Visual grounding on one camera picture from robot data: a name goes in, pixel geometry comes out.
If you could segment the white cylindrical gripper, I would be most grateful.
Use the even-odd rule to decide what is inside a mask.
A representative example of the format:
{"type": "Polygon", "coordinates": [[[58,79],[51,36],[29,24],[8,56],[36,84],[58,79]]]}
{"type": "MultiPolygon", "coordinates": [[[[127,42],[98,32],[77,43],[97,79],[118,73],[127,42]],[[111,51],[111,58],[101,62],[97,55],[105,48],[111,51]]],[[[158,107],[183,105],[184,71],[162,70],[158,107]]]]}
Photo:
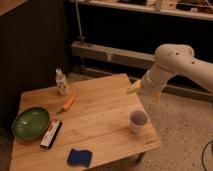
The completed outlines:
{"type": "Polygon", "coordinates": [[[161,91],[164,88],[163,84],[155,83],[149,76],[150,71],[147,71],[142,79],[138,79],[133,84],[131,84],[127,93],[137,93],[140,91],[140,94],[143,96],[152,97],[154,100],[159,100],[161,98],[161,91]]]}

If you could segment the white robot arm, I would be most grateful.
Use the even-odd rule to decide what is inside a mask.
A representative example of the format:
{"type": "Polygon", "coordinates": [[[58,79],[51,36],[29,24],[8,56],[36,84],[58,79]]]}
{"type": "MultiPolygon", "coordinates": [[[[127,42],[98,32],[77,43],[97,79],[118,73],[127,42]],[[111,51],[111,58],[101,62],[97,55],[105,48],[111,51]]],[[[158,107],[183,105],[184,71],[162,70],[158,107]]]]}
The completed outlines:
{"type": "Polygon", "coordinates": [[[127,93],[141,92],[159,99],[168,81],[182,75],[213,94],[213,63],[195,58],[194,50],[185,44],[162,44],[154,52],[152,67],[127,88],[127,93]]]}

